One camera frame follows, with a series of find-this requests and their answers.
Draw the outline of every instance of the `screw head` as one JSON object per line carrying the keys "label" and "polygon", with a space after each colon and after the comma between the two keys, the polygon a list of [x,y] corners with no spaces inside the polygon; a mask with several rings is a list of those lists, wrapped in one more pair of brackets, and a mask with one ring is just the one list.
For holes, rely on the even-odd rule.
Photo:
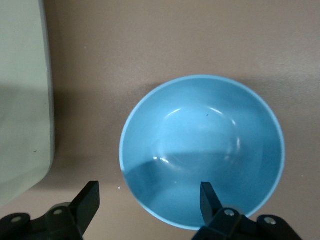
{"label": "screw head", "polygon": [[225,213],[225,215],[230,216],[230,217],[235,215],[234,211],[232,211],[231,209],[225,210],[224,213]]}
{"label": "screw head", "polygon": [[270,224],[270,225],[276,225],[277,224],[276,220],[274,220],[272,217],[269,217],[269,216],[265,217],[264,221],[267,224]]}
{"label": "screw head", "polygon": [[53,212],[53,215],[59,215],[59,214],[62,214],[63,211],[61,209],[57,209]]}
{"label": "screw head", "polygon": [[12,218],[11,219],[11,223],[17,223],[17,222],[19,222],[19,221],[21,221],[21,219],[22,219],[22,217],[21,216],[16,216],[16,217],[14,217],[14,218]]}

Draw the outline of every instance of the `bolt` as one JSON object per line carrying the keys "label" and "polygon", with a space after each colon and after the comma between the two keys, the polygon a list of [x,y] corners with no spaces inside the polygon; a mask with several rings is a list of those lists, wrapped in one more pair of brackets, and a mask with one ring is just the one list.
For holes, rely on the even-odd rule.
{"label": "bolt", "polygon": [[62,213],[63,213],[63,211],[61,209],[58,209],[58,210],[55,210],[53,212],[53,215],[59,215],[59,214],[62,214]]}
{"label": "bolt", "polygon": [[269,217],[269,216],[265,217],[264,221],[267,224],[271,224],[271,225],[276,225],[277,224],[276,220],[274,220],[272,217]]}
{"label": "bolt", "polygon": [[16,216],[16,217],[14,217],[14,218],[12,218],[11,219],[11,223],[17,223],[17,222],[19,222],[20,220],[22,219],[22,217],[21,216]]}
{"label": "bolt", "polygon": [[225,210],[224,213],[225,213],[225,215],[230,216],[230,217],[235,215],[234,211],[232,211],[230,209]]}

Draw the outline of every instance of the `beige countertop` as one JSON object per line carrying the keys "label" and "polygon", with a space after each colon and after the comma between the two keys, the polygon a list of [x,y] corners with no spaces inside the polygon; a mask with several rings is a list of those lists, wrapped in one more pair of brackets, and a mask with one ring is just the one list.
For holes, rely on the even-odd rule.
{"label": "beige countertop", "polygon": [[320,239],[320,1],[45,1],[52,62],[55,159],[36,186],[0,209],[43,215],[100,182],[84,237],[191,239],[147,213],[119,164],[125,121],[158,85],[191,74],[234,79],[273,109],[286,144],[281,181],[262,214]]}

